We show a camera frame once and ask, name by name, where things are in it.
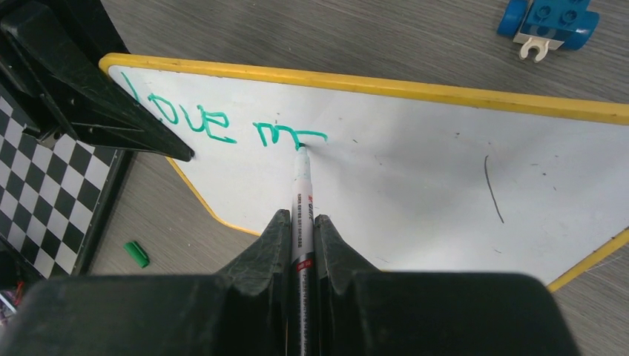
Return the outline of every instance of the blue toy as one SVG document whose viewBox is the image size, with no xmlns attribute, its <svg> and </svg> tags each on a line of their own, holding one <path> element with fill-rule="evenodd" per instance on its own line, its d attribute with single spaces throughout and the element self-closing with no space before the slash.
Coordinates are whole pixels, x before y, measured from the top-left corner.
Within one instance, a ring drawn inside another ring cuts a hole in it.
<svg viewBox="0 0 629 356">
<path fill-rule="evenodd" d="M 522 44 L 520 59 L 536 49 L 537 63 L 548 50 L 578 50 L 585 45 L 599 24 L 599 14 L 587 11 L 589 4 L 590 0 L 510 0 L 497 32 Z"/>
</svg>

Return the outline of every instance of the black and white checkered pattern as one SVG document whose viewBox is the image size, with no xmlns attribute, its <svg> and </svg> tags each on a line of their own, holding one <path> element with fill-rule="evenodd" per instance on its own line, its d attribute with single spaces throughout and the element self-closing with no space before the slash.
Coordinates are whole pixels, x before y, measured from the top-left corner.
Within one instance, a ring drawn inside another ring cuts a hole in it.
<svg viewBox="0 0 629 356">
<path fill-rule="evenodd" d="M 0 238 L 43 277 L 69 275 L 116 151 L 68 136 L 51 150 L 24 123 L 0 97 Z"/>
</svg>

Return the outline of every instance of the blue wheel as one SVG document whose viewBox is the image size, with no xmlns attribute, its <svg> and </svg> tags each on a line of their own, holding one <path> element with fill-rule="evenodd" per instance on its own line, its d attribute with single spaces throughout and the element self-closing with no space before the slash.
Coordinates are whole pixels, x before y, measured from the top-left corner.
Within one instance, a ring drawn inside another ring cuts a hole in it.
<svg viewBox="0 0 629 356">
<path fill-rule="evenodd" d="M 527 14 L 528 5 L 527 0 L 509 1 L 496 31 L 498 35 L 514 37 L 520 28 L 520 24 L 524 20 L 524 16 Z"/>
<path fill-rule="evenodd" d="M 588 39 L 594 33 L 596 26 L 599 24 L 599 14 L 592 11 L 586 11 L 585 16 L 579 22 L 576 32 L 570 35 L 566 42 L 562 45 L 562 48 L 568 50 L 578 50 L 585 45 Z"/>
</svg>

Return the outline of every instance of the white board surface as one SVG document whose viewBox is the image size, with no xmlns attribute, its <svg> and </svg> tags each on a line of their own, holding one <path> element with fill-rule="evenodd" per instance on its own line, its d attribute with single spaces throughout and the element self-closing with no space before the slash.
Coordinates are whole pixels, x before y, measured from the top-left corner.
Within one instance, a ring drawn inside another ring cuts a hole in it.
<svg viewBox="0 0 629 356">
<path fill-rule="evenodd" d="M 297 135 L 309 146 L 315 215 L 381 269 L 517 271 L 550 283 L 629 225 L 627 126 L 161 70 L 109 74 L 192 147 L 194 159 L 177 165 L 214 213 L 250 231 L 290 209 L 288 128 L 327 135 Z"/>
</svg>

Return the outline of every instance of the handwritten word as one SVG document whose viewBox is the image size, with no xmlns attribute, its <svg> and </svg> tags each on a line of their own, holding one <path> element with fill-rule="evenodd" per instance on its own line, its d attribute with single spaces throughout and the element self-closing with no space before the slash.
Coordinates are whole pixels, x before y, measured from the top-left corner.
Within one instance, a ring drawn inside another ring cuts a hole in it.
<svg viewBox="0 0 629 356">
<path fill-rule="evenodd" d="M 258 134 L 260 135 L 260 141 L 262 141 L 262 146 L 264 147 L 267 146 L 266 137 L 263 131 L 264 128 L 268 128 L 271 131 L 271 142 L 273 142 L 274 144 L 277 143 L 277 141 L 279 141 L 280 139 L 280 131 L 288 132 L 293 138 L 293 141 L 295 143 L 295 150 L 299 150 L 299 145 L 301 143 L 299 140 L 299 135 L 319 136 L 319 137 L 323 137 L 323 141 L 328 140 L 328 135 L 321 132 L 317 132 L 317 131 L 296 131 L 288 126 L 271 125 L 271 124 L 267 124 L 266 122 L 254 122 L 253 125 L 257 129 Z"/>
<path fill-rule="evenodd" d="M 135 100 L 140 102 L 140 96 L 137 93 L 134 86 L 131 84 L 131 81 L 129 80 L 129 78 L 123 72 L 120 72 L 120 74 L 122 74 L 122 77 L 125 79 L 125 82 L 131 89 L 131 92 L 133 93 Z M 155 93 L 151 93 L 149 96 L 147 96 L 147 99 L 149 102 L 155 105 L 155 107 L 157 108 L 159 113 L 162 114 L 164 119 L 166 119 L 168 122 L 170 122 L 173 125 L 179 124 L 180 116 L 178 114 L 176 105 L 174 105 L 172 102 L 170 102 L 166 98 L 156 95 Z M 221 128 L 225 128 L 225 129 L 229 128 L 229 118 L 227 117 L 225 113 L 208 112 L 205 110 L 205 108 L 202 105 L 197 105 L 197 110 L 199 111 L 200 116 L 201 116 L 201 122 L 198 126 L 195 126 L 192 123 L 192 120 L 190 119 L 190 115 L 188 115 L 188 112 L 186 111 L 186 109 L 184 109 L 184 107 L 181 105 L 177 105 L 177 106 L 179 107 L 179 110 L 183 113 L 183 118 L 188 124 L 188 127 L 193 132 L 205 131 L 205 134 L 207 134 L 208 137 L 211 139 L 215 139 L 217 141 L 221 141 L 225 143 L 237 143 L 235 139 L 232 139 L 230 137 L 214 135 L 212 133 L 212 130 L 210 129 L 212 124 L 220 126 Z M 163 118 L 157 117 L 157 119 L 162 122 L 163 122 Z M 295 143 L 295 150 L 299 150 L 299 146 L 301 143 L 299 140 L 299 135 L 319 136 L 319 137 L 322 137 L 323 140 L 326 142 L 328 140 L 328 135 L 318 132 L 318 131 L 293 130 L 292 128 L 285 125 L 272 125 L 266 122 L 254 122 L 253 125 L 257 129 L 258 134 L 260 135 L 260 141 L 262 142 L 262 146 L 264 147 L 267 147 L 268 145 L 266 141 L 266 136 L 263 130 L 264 128 L 268 128 L 271 131 L 271 141 L 274 144 L 279 141 L 281 131 L 288 132 L 291 135 L 293 142 Z"/>
</svg>

